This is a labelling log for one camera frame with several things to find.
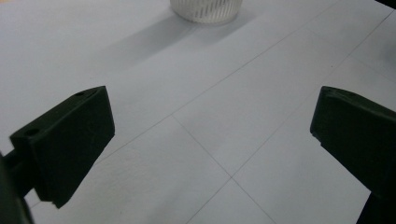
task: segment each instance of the table surface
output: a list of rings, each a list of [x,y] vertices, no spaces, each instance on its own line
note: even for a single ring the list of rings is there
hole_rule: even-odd
[[[0,149],[107,87],[116,136],[37,224],[356,223],[370,192],[309,125],[323,85],[396,110],[396,12],[374,0],[245,0],[226,24],[163,0],[0,1]]]

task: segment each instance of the white surface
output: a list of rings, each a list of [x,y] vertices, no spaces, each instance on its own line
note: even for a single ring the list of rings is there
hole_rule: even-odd
[[[189,222],[212,223],[275,224],[233,180],[230,180]]]
[[[233,175],[345,57],[299,30],[175,116]]]
[[[248,0],[234,21],[204,26],[181,20],[164,0],[1,3],[0,149],[9,152],[14,131],[69,95],[106,85],[116,136],[66,207],[34,207],[37,223],[186,223],[197,213],[195,221],[229,223],[239,198],[257,206],[245,190],[262,207],[252,210],[259,211],[253,223],[263,209],[278,224],[317,224],[316,218],[354,224],[368,191],[309,134],[309,108],[328,77],[395,109],[396,14],[387,17],[390,10],[374,0]],[[291,121],[297,108],[305,122]],[[283,125],[287,118],[291,128]],[[290,147],[314,162],[277,153]],[[288,164],[267,158],[307,166],[291,174],[283,172]],[[236,179],[244,189],[230,188],[232,182],[222,189],[229,176],[219,165],[231,175],[242,166]],[[279,173],[275,182],[262,182]],[[335,187],[327,192],[323,183],[330,182]],[[265,186],[278,183],[290,186],[277,191],[288,197],[264,202],[274,192]],[[315,197],[305,198],[307,192]],[[27,199],[37,203],[34,194]],[[221,207],[228,200],[235,204]],[[206,207],[219,212],[209,215]]]
[[[396,82],[396,12],[387,19],[353,53],[375,71]]]
[[[373,0],[340,1],[307,27],[350,53],[393,10]]]

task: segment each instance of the white cylindrical object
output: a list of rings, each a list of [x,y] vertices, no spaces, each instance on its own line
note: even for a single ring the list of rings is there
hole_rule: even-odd
[[[172,9],[189,21],[202,23],[232,19],[242,5],[242,0],[170,0]]]

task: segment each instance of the ribbed white container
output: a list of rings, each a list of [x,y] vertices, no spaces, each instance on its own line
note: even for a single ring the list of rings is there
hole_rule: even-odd
[[[202,23],[232,19],[242,5],[242,0],[170,0],[172,9],[189,21]]]

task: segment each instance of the white cup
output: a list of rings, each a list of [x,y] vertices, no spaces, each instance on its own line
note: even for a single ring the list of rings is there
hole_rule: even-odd
[[[172,9],[188,21],[229,21],[238,13],[242,0],[170,0]]]

